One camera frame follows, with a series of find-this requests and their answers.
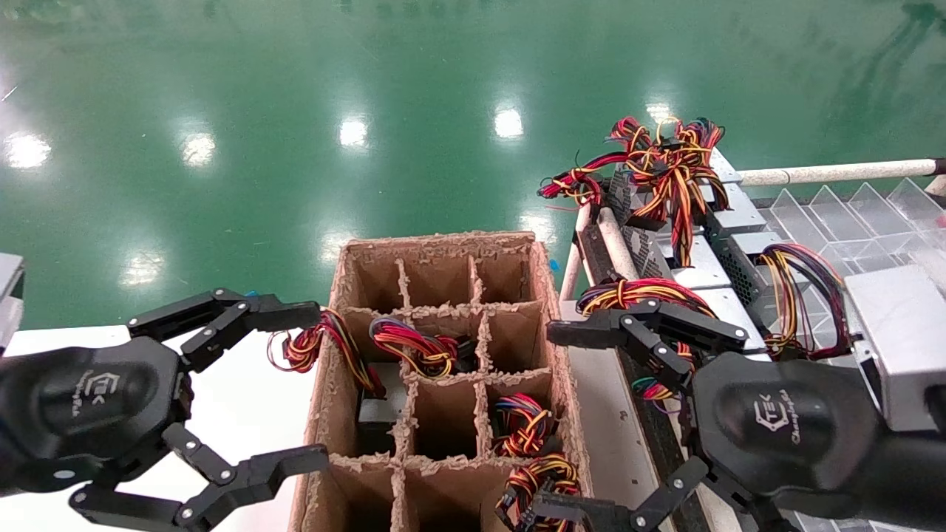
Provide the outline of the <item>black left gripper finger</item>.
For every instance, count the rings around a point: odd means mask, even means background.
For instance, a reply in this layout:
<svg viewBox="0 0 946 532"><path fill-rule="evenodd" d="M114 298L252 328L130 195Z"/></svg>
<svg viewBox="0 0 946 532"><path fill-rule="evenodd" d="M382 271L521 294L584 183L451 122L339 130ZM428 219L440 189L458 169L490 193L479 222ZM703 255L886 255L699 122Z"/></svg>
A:
<svg viewBox="0 0 946 532"><path fill-rule="evenodd" d="M321 444L258 454L230 465L177 422L162 433L163 442L207 486L185 502L116 491L118 482L91 482L75 492L69 505L91 523L138 531L211 531L243 506L274 499L290 476L327 468Z"/></svg>
<svg viewBox="0 0 946 532"><path fill-rule="evenodd" d="M321 319L315 301L284 303L275 294L244 296L219 287L132 317L129 335L159 343L196 330L180 347L183 367L202 372L251 331L310 329Z"/></svg>

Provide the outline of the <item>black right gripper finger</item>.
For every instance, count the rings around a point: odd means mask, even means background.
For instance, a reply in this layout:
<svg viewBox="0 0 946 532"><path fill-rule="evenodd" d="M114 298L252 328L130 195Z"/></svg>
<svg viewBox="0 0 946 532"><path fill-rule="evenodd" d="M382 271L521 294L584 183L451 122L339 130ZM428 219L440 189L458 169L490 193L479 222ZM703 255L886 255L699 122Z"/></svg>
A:
<svg viewBox="0 0 946 532"><path fill-rule="evenodd" d="M553 320L546 338L555 346L615 348L664 386L689 386L695 370L670 341L713 355L741 352L746 330L676 303L645 299L627 310L595 310L584 320Z"/></svg>
<svg viewBox="0 0 946 532"><path fill-rule="evenodd" d="M541 489L534 496L531 511L538 517L582 523L588 531L656 531L699 485L737 512L750 515L760 531L777 530L777 508L770 499L757 498L721 475L702 457L689 457L674 471L664 485L656 489L638 508L616 504L608 499L594 499L553 493Z"/></svg>

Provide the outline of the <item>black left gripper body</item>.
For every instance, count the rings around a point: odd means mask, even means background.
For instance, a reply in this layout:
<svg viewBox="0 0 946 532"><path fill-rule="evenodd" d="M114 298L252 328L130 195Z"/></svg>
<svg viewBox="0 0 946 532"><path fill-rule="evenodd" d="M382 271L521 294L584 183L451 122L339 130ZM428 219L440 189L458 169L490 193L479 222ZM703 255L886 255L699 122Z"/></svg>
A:
<svg viewBox="0 0 946 532"><path fill-rule="evenodd" d="M194 393L175 350L139 337L4 357L2 492L135 480L169 454L163 431Z"/></svg>

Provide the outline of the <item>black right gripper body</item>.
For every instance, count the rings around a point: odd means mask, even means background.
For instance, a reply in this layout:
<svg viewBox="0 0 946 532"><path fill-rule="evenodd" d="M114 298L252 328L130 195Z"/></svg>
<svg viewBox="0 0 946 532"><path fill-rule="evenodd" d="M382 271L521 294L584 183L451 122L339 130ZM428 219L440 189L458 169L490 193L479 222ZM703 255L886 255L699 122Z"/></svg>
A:
<svg viewBox="0 0 946 532"><path fill-rule="evenodd" d="M697 440L743 498L848 518L862 464L885 428L854 368L723 354L692 382Z"/></svg>

